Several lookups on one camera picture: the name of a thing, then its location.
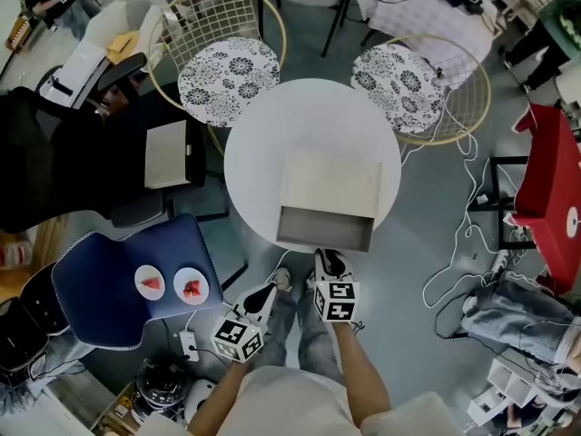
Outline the black mesh office chair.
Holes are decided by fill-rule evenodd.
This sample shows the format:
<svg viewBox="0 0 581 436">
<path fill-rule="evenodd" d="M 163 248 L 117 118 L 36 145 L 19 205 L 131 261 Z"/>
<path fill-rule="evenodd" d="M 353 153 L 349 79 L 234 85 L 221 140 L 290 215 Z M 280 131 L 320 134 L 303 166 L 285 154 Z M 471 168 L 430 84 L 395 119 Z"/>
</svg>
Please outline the black mesh office chair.
<svg viewBox="0 0 581 436">
<path fill-rule="evenodd" d="M 117 228 L 175 215 L 180 190 L 223 174 L 208 169 L 202 123 L 171 102 L 175 83 L 138 94 L 106 117 L 16 87 L 0 93 L 0 230 L 22 233 L 51 218 L 94 211 Z M 185 182 L 145 184 L 149 132 L 186 126 Z"/>
</svg>

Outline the person's right jeans leg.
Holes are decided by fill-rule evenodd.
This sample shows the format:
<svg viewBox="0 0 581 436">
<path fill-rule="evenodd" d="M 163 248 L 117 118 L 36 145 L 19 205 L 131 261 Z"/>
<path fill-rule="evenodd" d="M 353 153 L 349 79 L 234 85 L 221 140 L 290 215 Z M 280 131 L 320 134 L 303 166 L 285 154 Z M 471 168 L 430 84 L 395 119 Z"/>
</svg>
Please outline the person's right jeans leg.
<svg viewBox="0 0 581 436">
<path fill-rule="evenodd" d="M 333 340 L 313 303 L 314 290 L 307 287 L 296 306 L 300 326 L 298 359 L 300 368 L 342 385 L 343 374 L 333 349 Z"/>
</svg>

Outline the red cloth table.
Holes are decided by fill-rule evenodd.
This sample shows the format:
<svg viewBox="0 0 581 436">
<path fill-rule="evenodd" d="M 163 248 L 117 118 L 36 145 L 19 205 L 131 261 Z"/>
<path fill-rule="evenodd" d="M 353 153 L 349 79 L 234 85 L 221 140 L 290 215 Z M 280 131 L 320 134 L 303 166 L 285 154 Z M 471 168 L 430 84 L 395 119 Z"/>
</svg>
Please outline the red cloth table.
<svg viewBox="0 0 581 436">
<path fill-rule="evenodd" d="M 531 104 L 516 125 L 531 133 L 529 155 L 493 157 L 496 164 L 524 164 L 511 222 L 527 228 L 547 267 L 546 287 L 556 295 L 570 292 L 581 268 L 581 224 L 566 235 L 566 214 L 575 206 L 581 219 L 581 150 L 561 110 Z"/>
</svg>

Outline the white plate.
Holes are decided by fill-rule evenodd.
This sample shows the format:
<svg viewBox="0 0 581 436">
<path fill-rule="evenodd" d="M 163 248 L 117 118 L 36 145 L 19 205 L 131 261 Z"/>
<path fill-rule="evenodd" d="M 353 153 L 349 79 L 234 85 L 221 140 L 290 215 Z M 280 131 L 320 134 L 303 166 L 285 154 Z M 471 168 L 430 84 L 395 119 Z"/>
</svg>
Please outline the white plate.
<svg viewBox="0 0 581 436">
<path fill-rule="evenodd" d="M 200 281 L 200 293 L 201 295 L 198 297 L 193 298 L 185 298 L 183 296 L 183 287 L 184 285 L 191 280 L 199 280 Z M 189 305 L 201 305 L 203 304 L 209 295 L 209 284 L 205 278 L 205 276 L 198 270 L 191 268 L 191 267 L 184 267 L 181 268 L 173 278 L 173 287 L 178 295 L 178 297 L 185 303 Z"/>
<path fill-rule="evenodd" d="M 151 277 L 159 277 L 161 279 L 161 289 L 159 291 L 148 289 L 141 285 L 141 281 Z M 140 266 L 134 274 L 134 283 L 138 293 L 148 301 L 159 301 L 165 292 L 165 281 L 161 272 L 151 265 Z"/>
</svg>

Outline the white cube shelf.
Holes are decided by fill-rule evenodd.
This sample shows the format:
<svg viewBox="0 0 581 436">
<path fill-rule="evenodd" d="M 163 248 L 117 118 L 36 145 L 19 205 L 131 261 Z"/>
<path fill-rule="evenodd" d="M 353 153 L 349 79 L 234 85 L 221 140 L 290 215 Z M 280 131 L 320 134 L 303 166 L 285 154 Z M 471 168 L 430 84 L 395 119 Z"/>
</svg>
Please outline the white cube shelf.
<svg viewBox="0 0 581 436">
<path fill-rule="evenodd" d="M 481 427 L 503 412 L 509 404 L 522 408 L 538 395 L 535 376 L 504 359 L 494 359 L 487 376 L 487 388 L 468 405 L 468 416 Z"/>
</svg>

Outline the grey flat box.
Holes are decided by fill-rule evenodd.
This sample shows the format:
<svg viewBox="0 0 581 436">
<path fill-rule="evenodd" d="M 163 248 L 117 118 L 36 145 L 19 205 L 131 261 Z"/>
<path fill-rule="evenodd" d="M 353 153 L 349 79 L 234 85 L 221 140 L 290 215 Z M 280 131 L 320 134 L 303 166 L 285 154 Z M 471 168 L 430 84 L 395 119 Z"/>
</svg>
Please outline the grey flat box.
<svg viewBox="0 0 581 436">
<path fill-rule="evenodd" d="M 162 189 L 190 182 L 188 123 L 185 120 L 147 131 L 144 162 L 144 187 Z"/>
</svg>

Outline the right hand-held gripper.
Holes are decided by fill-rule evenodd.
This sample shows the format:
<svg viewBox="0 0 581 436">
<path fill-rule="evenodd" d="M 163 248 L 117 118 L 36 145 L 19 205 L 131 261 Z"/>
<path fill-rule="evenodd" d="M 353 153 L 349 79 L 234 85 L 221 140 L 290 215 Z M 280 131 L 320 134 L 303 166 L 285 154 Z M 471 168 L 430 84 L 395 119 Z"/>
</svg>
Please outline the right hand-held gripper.
<svg viewBox="0 0 581 436">
<path fill-rule="evenodd" d="M 315 253 L 313 303 L 324 322 L 353 322 L 359 306 L 359 282 L 352 264 L 334 249 Z"/>
</svg>

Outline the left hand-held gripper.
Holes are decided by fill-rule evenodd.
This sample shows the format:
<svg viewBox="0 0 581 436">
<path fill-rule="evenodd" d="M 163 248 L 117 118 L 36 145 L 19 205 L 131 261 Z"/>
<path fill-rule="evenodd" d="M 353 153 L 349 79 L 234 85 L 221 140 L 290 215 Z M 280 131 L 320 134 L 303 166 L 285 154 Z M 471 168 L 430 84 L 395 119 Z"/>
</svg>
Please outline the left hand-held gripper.
<svg viewBox="0 0 581 436">
<path fill-rule="evenodd" d="M 268 330 L 278 286 L 267 282 L 241 293 L 212 330 L 212 345 L 221 357 L 248 362 L 264 346 L 263 334 Z"/>
</svg>

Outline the white rectangular box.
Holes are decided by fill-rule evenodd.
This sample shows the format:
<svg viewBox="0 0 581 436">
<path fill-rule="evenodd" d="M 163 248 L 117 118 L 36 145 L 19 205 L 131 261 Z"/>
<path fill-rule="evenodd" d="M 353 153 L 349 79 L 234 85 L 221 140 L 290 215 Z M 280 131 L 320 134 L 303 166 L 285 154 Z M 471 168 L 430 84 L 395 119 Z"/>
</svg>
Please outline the white rectangular box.
<svg viewBox="0 0 581 436">
<path fill-rule="evenodd" d="M 288 153 L 281 206 L 373 219 L 378 214 L 382 164 L 309 149 Z"/>
</svg>

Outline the white power strip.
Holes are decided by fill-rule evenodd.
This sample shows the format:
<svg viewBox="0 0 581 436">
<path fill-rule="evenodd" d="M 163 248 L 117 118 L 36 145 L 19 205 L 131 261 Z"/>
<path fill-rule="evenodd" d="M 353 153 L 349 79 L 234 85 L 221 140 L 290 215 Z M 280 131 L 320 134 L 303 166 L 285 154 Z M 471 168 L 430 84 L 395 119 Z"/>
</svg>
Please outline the white power strip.
<svg viewBox="0 0 581 436">
<path fill-rule="evenodd" d="M 184 359 L 189 362 L 198 362 L 200 360 L 200 355 L 194 333 L 182 330 L 179 332 L 179 339 L 182 344 Z"/>
</svg>

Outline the person's left jeans leg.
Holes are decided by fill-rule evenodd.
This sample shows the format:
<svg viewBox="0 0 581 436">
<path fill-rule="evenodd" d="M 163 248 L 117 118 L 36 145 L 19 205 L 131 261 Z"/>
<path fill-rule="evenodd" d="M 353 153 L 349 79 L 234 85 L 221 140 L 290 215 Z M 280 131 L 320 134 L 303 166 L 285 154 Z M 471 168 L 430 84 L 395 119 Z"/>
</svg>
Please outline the person's left jeans leg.
<svg viewBox="0 0 581 436">
<path fill-rule="evenodd" d="M 296 316 L 296 303 L 291 294 L 278 291 L 268 330 L 264 336 L 265 345 L 257 359 L 258 366 L 284 367 L 287 358 L 286 342 Z"/>
</svg>

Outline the person's left forearm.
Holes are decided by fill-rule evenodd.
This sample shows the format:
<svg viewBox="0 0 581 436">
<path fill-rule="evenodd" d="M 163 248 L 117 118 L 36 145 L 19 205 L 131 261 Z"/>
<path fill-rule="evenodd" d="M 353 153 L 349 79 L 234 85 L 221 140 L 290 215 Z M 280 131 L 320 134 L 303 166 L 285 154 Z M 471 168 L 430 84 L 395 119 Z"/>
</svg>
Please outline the person's left forearm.
<svg viewBox="0 0 581 436">
<path fill-rule="evenodd" d="M 214 387 L 201 408 L 187 426 L 192 436 L 217 436 L 236 402 L 242 380 L 250 368 L 248 362 L 233 362 Z"/>
</svg>

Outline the pink cloth table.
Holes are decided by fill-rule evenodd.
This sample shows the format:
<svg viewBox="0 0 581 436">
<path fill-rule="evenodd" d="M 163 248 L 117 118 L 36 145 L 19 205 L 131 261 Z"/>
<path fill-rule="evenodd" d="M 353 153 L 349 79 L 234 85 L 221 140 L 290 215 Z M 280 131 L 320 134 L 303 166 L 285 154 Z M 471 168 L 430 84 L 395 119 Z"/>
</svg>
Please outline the pink cloth table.
<svg viewBox="0 0 581 436">
<path fill-rule="evenodd" d="M 368 27 L 400 37 L 425 57 L 446 60 L 469 52 L 483 62 L 492 47 L 497 9 L 488 0 L 481 15 L 469 15 L 445 0 L 357 0 Z"/>
</svg>

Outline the person's jeans leg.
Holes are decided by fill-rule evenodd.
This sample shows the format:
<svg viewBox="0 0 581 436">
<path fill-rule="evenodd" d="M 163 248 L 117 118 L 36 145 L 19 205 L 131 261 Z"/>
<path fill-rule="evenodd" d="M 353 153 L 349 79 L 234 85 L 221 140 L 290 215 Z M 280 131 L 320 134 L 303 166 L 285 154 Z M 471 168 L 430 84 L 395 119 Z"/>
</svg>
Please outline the person's jeans leg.
<svg viewBox="0 0 581 436">
<path fill-rule="evenodd" d="M 333 349 L 333 340 L 313 303 L 314 290 L 307 287 L 296 306 L 300 326 L 298 359 L 300 368 L 342 385 L 343 374 Z"/>
<path fill-rule="evenodd" d="M 291 294 L 278 291 L 268 330 L 264 336 L 265 345 L 257 359 L 258 366 L 284 367 L 287 358 L 286 342 L 296 316 L 296 303 Z"/>
</svg>

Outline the person's white shirt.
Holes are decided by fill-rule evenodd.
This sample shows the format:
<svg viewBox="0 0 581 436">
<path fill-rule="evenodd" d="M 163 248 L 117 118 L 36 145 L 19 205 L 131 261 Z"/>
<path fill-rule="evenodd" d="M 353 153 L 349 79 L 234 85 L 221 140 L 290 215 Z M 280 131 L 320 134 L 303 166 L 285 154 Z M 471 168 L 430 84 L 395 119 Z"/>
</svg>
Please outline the person's white shirt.
<svg viewBox="0 0 581 436">
<path fill-rule="evenodd" d="M 302 370 L 263 366 L 242 381 L 216 436 L 465 436 L 428 392 L 353 423 L 344 386 Z"/>
</svg>

